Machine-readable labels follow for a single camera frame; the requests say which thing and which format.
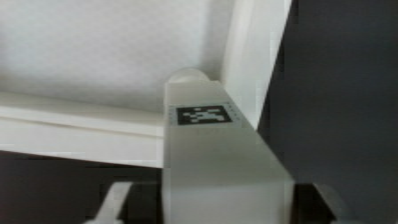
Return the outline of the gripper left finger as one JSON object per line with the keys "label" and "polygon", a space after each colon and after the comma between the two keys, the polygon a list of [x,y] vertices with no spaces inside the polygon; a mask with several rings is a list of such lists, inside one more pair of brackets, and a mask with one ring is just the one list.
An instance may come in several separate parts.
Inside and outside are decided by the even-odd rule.
{"label": "gripper left finger", "polygon": [[96,216],[83,224],[124,224],[124,221],[119,219],[119,214],[131,186],[131,182],[112,183]]}

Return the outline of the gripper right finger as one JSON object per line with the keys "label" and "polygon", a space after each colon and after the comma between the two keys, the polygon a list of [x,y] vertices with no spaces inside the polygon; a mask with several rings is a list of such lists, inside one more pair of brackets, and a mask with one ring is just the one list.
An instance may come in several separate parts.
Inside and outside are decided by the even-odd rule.
{"label": "gripper right finger", "polygon": [[329,185],[320,183],[314,184],[314,188],[334,215],[334,221],[330,224],[348,224],[354,221],[354,215],[338,191]]}

